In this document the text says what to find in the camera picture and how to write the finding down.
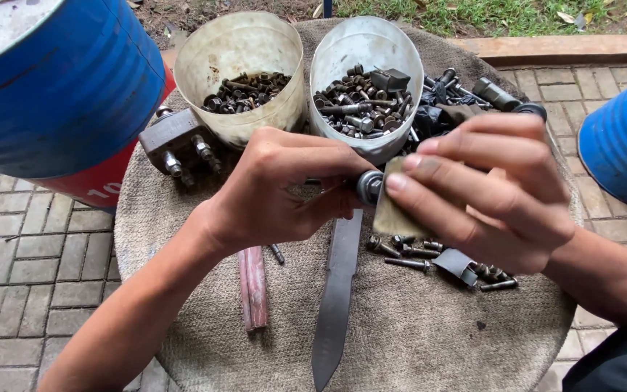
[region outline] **metal blade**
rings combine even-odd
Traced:
[[[362,214],[362,210],[356,209],[351,220],[336,219],[333,223],[327,276],[311,350],[313,384],[318,392],[328,384],[343,356]]]

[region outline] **hand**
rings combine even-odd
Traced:
[[[222,189],[197,206],[189,221],[207,225],[225,255],[305,240],[331,218],[352,218],[362,205],[341,184],[373,169],[344,142],[261,128]],[[321,179],[326,191],[306,201],[287,190],[307,178]]]
[[[539,117],[474,117],[444,137],[426,140],[417,153],[405,160],[405,174],[387,179],[389,196],[477,262],[537,273],[574,236],[570,194]],[[494,169],[486,175],[459,161]],[[459,210],[434,191],[470,207]]]

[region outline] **left hand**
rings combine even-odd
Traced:
[[[362,208],[341,184],[367,170],[374,166],[339,140],[260,128],[222,189],[199,204],[186,225],[205,225],[224,255],[305,240],[331,218],[349,219]],[[308,178],[321,179],[326,191],[308,201],[288,191]]]

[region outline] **right hand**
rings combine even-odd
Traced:
[[[494,167],[489,174],[462,165]],[[541,272],[575,234],[570,192],[529,114],[484,114],[424,141],[386,180],[388,195],[442,243],[510,273]],[[459,210],[433,190],[464,201]]]

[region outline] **forearm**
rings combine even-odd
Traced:
[[[161,348],[171,322],[221,260],[183,227],[123,283],[60,353],[39,392],[121,391]]]
[[[627,248],[583,228],[556,249],[544,275],[589,312],[627,326]]]

